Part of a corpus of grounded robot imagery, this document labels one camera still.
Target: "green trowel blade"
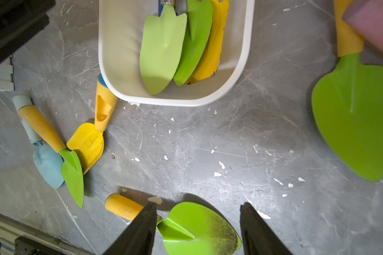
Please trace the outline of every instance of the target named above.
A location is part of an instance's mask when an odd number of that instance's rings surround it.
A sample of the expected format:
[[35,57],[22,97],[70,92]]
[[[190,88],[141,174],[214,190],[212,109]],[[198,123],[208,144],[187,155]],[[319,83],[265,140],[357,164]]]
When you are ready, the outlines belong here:
[[224,218],[195,203],[176,205],[158,229],[169,255],[231,255],[241,247],[240,237]]
[[176,16],[165,4],[160,17],[149,15],[144,21],[140,73],[151,95],[162,92],[173,79],[182,54],[187,14]]
[[337,156],[368,181],[383,178],[383,67],[341,57],[312,92],[312,110]]
[[178,86],[186,83],[197,67],[213,23],[213,4],[211,1],[186,0],[187,28],[184,36],[183,51],[179,67],[173,79]]
[[84,205],[84,176],[80,159],[75,151],[62,149],[58,152],[64,159],[61,167],[61,175],[77,205],[82,208]]

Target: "pink object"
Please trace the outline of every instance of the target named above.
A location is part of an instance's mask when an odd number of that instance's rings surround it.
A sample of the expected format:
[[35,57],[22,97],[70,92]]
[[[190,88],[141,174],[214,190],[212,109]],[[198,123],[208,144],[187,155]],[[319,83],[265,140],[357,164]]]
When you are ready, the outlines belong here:
[[383,51],[383,0],[355,0],[342,19]]

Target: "gray marble floor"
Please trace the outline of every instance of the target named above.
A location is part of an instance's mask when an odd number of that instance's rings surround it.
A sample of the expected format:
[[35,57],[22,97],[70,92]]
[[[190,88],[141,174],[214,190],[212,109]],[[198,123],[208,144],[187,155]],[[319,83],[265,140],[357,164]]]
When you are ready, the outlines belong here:
[[[48,186],[11,97],[30,95],[65,141],[93,118],[98,5],[57,1],[50,25],[13,55],[15,91],[0,93],[1,214],[101,254],[128,223],[104,208],[122,187],[140,203],[163,198],[163,215],[176,202],[205,200],[238,232],[250,200],[296,255],[383,254],[383,180],[344,166],[310,110],[312,86],[337,61],[331,0],[257,0],[250,56],[227,95],[196,108],[118,100],[104,154],[84,177],[83,209],[65,185]],[[363,62],[383,65],[366,48]],[[153,254],[166,254],[159,233]]]

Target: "white container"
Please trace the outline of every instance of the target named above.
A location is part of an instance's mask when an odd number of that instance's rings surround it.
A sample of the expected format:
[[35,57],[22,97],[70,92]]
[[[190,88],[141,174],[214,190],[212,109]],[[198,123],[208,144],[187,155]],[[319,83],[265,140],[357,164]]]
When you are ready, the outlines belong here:
[[[177,0],[179,13],[184,2]],[[99,66],[108,88],[125,101],[151,105],[200,106],[223,97],[240,78],[247,62],[254,2],[230,0],[215,76],[182,87],[172,81],[162,93],[151,96],[140,76],[139,55],[144,19],[149,14],[157,16],[158,1],[100,0]]]

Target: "yellow trowel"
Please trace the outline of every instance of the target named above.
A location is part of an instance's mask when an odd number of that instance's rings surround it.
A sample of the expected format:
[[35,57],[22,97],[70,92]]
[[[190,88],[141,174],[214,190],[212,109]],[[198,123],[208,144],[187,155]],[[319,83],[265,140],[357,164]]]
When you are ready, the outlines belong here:
[[104,151],[103,133],[107,129],[116,101],[117,97],[108,89],[102,75],[99,74],[96,85],[95,124],[82,124],[66,143],[70,150],[78,154],[84,174]]
[[213,4],[213,24],[206,49],[186,84],[193,84],[216,74],[223,46],[224,27],[227,20],[229,0],[209,0]]

